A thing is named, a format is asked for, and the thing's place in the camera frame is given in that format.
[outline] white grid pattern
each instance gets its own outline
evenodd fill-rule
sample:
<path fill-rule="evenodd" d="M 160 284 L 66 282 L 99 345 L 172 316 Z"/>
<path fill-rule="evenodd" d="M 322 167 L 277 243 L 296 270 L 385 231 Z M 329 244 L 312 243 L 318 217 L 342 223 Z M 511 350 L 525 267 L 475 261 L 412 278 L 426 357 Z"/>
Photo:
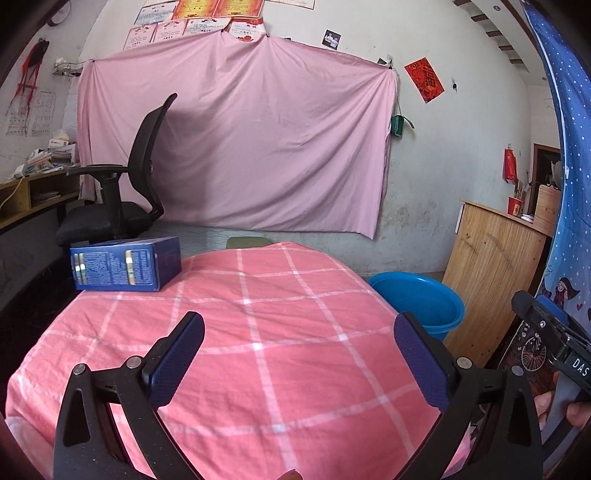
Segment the white grid pattern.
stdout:
<path fill-rule="evenodd" d="M 379 384 L 378 379 L 375 378 L 375 375 L 368 368 L 368 366 L 366 365 L 365 361 L 363 360 L 363 358 L 361 357 L 361 355 L 359 354 L 357 349 L 349 341 L 349 337 L 347 336 L 347 334 L 345 333 L 345 331 L 343 330 L 343 328 L 341 327 L 339 322 L 337 322 L 333 313 L 326 306 L 326 303 L 324 303 L 322 301 L 322 299 L 317 298 L 314 295 L 314 292 L 312 291 L 312 289 L 308 286 L 308 284 L 304 281 L 304 279 L 302 278 L 300 273 L 296 270 L 296 266 L 294 264 L 294 261 L 290 255 L 289 251 L 287 249 L 284 249 L 284 252 L 285 252 L 285 256 L 287 257 L 287 261 L 288 261 L 291 269 L 293 270 L 293 273 L 294 273 L 295 277 L 297 278 L 298 282 L 300 283 L 300 285 L 302 286 L 304 291 L 310 296 L 310 298 L 315 299 L 316 303 L 320 307 L 320 310 L 322 310 L 326 319 L 330 322 L 330 324 L 335 329 L 335 332 L 339 336 L 339 339 L 343 342 L 343 345 L 346 347 L 346 349 L 349 351 L 349 353 L 353 357 L 355 364 L 359 367 L 359 369 L 361 370 L 361 373 L 363 373 L 363 376 L 367 379 L 367 381 L 370 383 L 370 385 L 374 389 L 374 393 L 375 393 L 377 399 L 384 405 L 384 410 L 392 419 L 392 422 L 394 423 L 394 426 L 396 427 L 396 430 L 398 431 L 398 434 L 400 435 L 400 439 L 402 440 L 402 444 L 404 445 L 404 448 L 407 451 L 407 455 L 410 458 L 413 455 L 415 449 L 413 447 L 413 443 L 411 441 L 408 429 L 406 428 L 406 425 L 404 424 L 404 419 L 402 418 L 402 415 L 400 415 L 400 412 L 398 412 L 398 410 L 394 407 L 394 405 L 392 405 L 388 396 L 384 393 L 384 389 Z"/>
<path fill-rule="evenodd" d="M 238 271 L 243 273 L 244 266 L 242 261 L 242 250 L 236 250 L 238 256 Z M 252 308 L 252 303 L 248 296 L 248 286 L 246 285 L 246 279 L 244 275 L 240 275 L 240 285 L 242 287 L 242 299 L 244 302 L 244 309 L 246 311 L 246 318 L 248 320 L 248 326 L 251 331 L 251 338 L 254 342 L 253 348 L 256 357 L 256 364 L 259 369 L 259 375 L 261 376 L 262 389 L 267 399 L 267 408 L 271 421 L 273 422 L 272 429 L 277 438 L 281 456 L 283 457 L 283 463 L 286 470 L 297 468 L 296 454 L 291 447 L 290 438 L 287 436 L 286 429 L 281 417 L 281 410 L 277 403 L 277 396 L 275 395 L 275 388 L 273 387 L 273 380 L 269 373 L 269 366 L 265 359 L 265 353 L 263 350 L 261 335 L 259 334 L 258 327 L 256 326 L 256 317 Z"/>
<path fill-rule="evenodd" d="M 354 338 L 361 338 L 363 336 L 368 335 L 391 335 L 392 328 L 390 326 L 382 327 L 380 329 L 375 330 L 359 330 L 345 333 L 339 322 L 335 319 L 333 313 L 330 309 L 326 306 L 323 298 L 337 296 L 342 294 L 348 293 L 359 293 L 359 294 L 367 294 L 373 297 L 375 300 L 378 301 L 379 305 L 386 310 L 388 313 L 393 313 L 391 307 L 379 296 L 374 292 L 371 288 L 369 288 L 357 275 L 351 272 L 348 268 L 344 265 L 340 264 L 333 258 L 326 255 L 326 258 L 330 258 L 332 263 L 334 263 L 335 268 L 321 268 L 316 270 L 302 270 L 298 271 L 294 264 L 294 261 L 290 255 L 290 251 L 297 251 L 297 252 L 312 252 L 314 254 L 318 254 L 318 252 L 307 250 L 304 248 L 293 248 L 293 247 L 286 247 L 284 244 L 274 245 L 273 247 L 267 248 L 281 248 L 285 257 L 288 261 L 288 264 L 291 268 L 291 271 L 286 272 L 279 272 L 279 273 L 265 273 L 265 274 L 249 274 L 244 272 L 243 267 L 243 258 L 242 258 L 242 251 L 237 250 L 237 260 L 238 260 L 238 270 L 237 271 L 225 271 L 225 270 L 194 270 L 193 264 L 194 259 L 197 257 L 192 257 L 190 259 L 189 267 L 184 270 L 182 273 L 182 280 L 177 285 L 176 294 L 174 297 L 154 297 L 154 296 L 146 296 L 144 294 L 137 295 L 137 294 L 96 294 L 85 292 L 82 296 L 79 296 L 75 299 L 67 308 L 71 310 L 72 308 L 80 308 L 84 309 L 82 305 L 78 305 L 81 302 L 84 302 L 86 299 L 96 299 L 101 298 L 103 300 L 112 300 L 112 303 L 105 314 L 105 317 L 102 320 L 100 330 L 98 332 L 97 337 L 91 337 L 88 335 L 74 335 L 69 332 L 60 331 L 57 329 L 49 329 L 46 331 L 42 338 L 46 336 L 61 336 L 68 340 L 74 341 L 84 341 L 89 343 L 89 350 L 84 355 L 84 359 L 90 358 L 92 353 L 98 345 L 106 346 L 111 349 L 116 349 L 122 352 L 129 352 L 131 353 L 140 353 L 147 352 L 151 345 L 126 345 L 126 344 L 115 344 L 110 343 L 104 340 L 104 335 L 107 331 L 109 322 L 115 312 L 117 306 L 121 302 L 125 301 L 172 301 L 173 308 L 171 312 L 170 322 L 171 326 L 169 331 L 174 327 L 174 325 L 178 322 L 181 315 L 179 315 L 179 308 L 181 302 L 187 303 L 194 303 L 194 304 L 203 304 L 203 303 L 215 303 L 215 302 L 224 302 L 230 304 L 237 304 L 241 305 L 244 308 L 244 312 L 246 313 L 246 317 L 248 320 L 248 326 L 251 336 L 251 343 L 245 343 L 243 345 L 236 345 L 236 346 L 227 346 L 227 347 L 210 347 L 210 348 L 201 348 L 199 350 L 199 355 L 225 355 L 229 353 L 247 353 L 247 352 L 254 352 L 257 367 L 259 370 L 259 375 L 261 378 L 262 386 L 264 389 L 265 399 L 267 401 L 267 409 L 269 411 L 272 424 L 270 425 L 237 425 L 237 426 L 230 426 L 230 427 L 221 427 L 221 426 L 188 426 L 185 424 L 180 424 L 176 422 L 167 422 L 167 427 L 172 433 L 187 433 L 187 434 L 196 434 L 200 436 L 236 436 L 236 435 L 244 435 L 250 433 L 265 433 L 265 434 L 273 434 L 277 439 L 282 459 L 287 470 L 292 468 L 298 468 L 298 460 L 296 454 L 292 448 L 290 439 L 288 437 L 288 432 L 298 429 L 306 429 L 313 426 L 317 426 L 323 423 L 327 423 L 330 421 L 338 420 L 348 416 L 359 415 L 364 413 L 368 410 L 372 410 L 375 408 L 383 408 L 386 413 L 390 416 L 393 425 L 395 426 L 402 444 L 404 445 L 404 449 L 408 456 L 411 456 L 414 452 L 414 446 L 410 439 L 410 434 L 408 429 L 402 419 L 398 410 L 392 404 L 393 401 L 396 399 L 417 390 L 416 383 L 412 382 L 407 385 L 403 385 L 397 388 L 394 391 L 390 391 L 389 393 L 385 393 L 383 388 L 381 387 L 379 381 L 375 378 L 374 374 L 366 365 L 365 361 L 356 350 L 356 348 L 351 344 L 350 340 Z M 323 273 L 323 272 L 344 272 L 347 276 L 349 276 L 355 283 L 360 287 L 359 289 L 349 289 L 345 291 L 332 291 L 322 294 L 315 294 L 310 286 L 306 283 L 303 278 L 303 275 L 309 275 L 314 273 Z M 219 298 L 209 298 L 209 299 L 192 299 L 183 296 L 184 293 L 184 285 L 187 281 L 187 277 L 191 274 L 203 274 L 203 275 L 237 275 L 239 277 L 241 289 L 242 289 L 242 298 L 240 300 L 225 300 Z M 248 286 L 246 283 L 247 278 L 274 278 L 274 277 L 287 277 L 293 275 L 298 283 L 303 288 L 305 295 L 303 296 L 293 296 L 293 297 L 272 297 L 267 299 L 251 299 L 249 298 L 249 291 Z M 272 302 L 279 302 L 279 301 L 297 301 L 297 300 L 304 300 L 304 299 L 312 299 L 314 300 L 320 310 L 323 312 L 326 320 L 332 325 L 333 330 L 335 332 L 334 336 L 331 337 L 310 337 L 310 338 L 302 338 L 302 339 L 283 339 L 283 340 L 266 340 L 262 341 L 257 323 L 256 317 L 254 313 L 254 309 L 252 307 L 255 303 L 272 303 Z M 363 376 L 367 379 L 369 384 L 371 385 L 374 393 L 375 398 L 370 399 L 368 401 L 357 403 L 351 406 L 342 407 L 336 410 L 320 413 L 313 415 L 311 417 L 307 417 L 304 419 L 293 420 L 289 422 L 284 422 L 282 419 L 280 407 L 277 402 L 277 397 L 275 395 L 274 386 L 272 384 L 272 379 L 269 373 L 267 360 L 265 359 L 264 351 L 270 348 L 276 348 L 280 346 L 294 346 L 294 345 L 305 345 L 305 344 L 320 344 L 320 343 L 336 343 L 341 342 L 348 350 L 349 354 L 353 358 L 356 366 L 359 368 Z M 20 369 L 14 375 L 15 380 L 18 382 L 21 392 L 21 399 L 24 401 L 28 397 L 28 392 L 35 391 L 37 394 L 41 394 L 47 398 L 50 398 L 54 401 L 61 402 L 62 395 L 58 395 L 52 392 L 49 389 L 41 388 L 40 385 L 32 385 L 31 382 L 28 380 L 26 376 L 26 370 L 28 364 L 33 360 L 33 358 L 38 354 L 38 350 L 40 348 L 41 341 L 37 343 L 37 345 L 31 350 L 31 352 L 27 355 L 25 361 L 21 365 Z"/>

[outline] ceiling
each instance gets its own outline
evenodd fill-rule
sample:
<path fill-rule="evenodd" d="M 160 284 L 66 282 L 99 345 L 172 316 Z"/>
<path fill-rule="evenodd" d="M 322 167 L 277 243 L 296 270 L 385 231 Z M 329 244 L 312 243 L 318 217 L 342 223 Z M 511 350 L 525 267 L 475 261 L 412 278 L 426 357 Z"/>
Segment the ceiling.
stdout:
<path fill-rule="evenodd" d="M 519 72 L 526 85 L 547 86 L 544 65 L 519 0 L 453 0 L 480 25 Z"/>

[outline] metal rack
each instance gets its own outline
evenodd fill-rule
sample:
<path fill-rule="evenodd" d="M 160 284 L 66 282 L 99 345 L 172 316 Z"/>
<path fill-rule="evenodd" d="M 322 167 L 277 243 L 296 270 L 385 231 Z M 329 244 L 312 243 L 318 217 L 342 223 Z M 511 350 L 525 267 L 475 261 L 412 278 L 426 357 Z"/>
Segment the metal rack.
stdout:
<path fill-rule="evenodd" d="M 82 62 L 82 63 L 70 63 L 70 62 L 58 63 L 53 70 L 53 75 L 60 75 L 63 77 L 79 77 L 80 75 L 82 75 L 82 68 L 83 67 L 84 67 L 84 62 Z"/>

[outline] red decoration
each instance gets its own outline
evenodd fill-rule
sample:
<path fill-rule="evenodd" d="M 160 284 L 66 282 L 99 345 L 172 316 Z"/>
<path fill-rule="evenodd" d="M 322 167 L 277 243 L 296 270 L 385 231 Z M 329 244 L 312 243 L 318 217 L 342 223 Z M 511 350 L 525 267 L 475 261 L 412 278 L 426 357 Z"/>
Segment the red decoration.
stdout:
<path fill-rule="evenodd" d="M 417 86 L 418 91 L 421 92 L 421 96 L 425 103 L 429 103 L 434 98 L 440 96 L 445 89 L 437 78 L 433 67 L 427 60 L 427 57 L 417 60 L 410 65 L 406 65 L 404 69 L 413 79 L 414 84 Z"/>
<path fill-rule="evenodd" d="M 505 149 L 505 162 L 503 163 L 503 179 L 510 183 L 517 183 L 517 159 L 513 150 Z"/>

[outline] red cup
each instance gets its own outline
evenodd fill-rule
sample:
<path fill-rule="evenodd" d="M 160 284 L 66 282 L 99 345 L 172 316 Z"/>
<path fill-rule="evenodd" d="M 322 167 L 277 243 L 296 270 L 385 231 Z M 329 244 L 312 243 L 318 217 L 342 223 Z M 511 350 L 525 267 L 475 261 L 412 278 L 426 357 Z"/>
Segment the red cup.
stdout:
<path fill-rule="evenodd" d="M 509 215 L 517 216 L 519 214 L 519 208 L 521 207 L 521 200 L 509 197 L 509 206 L 507 208 L 507 213 Z"/>

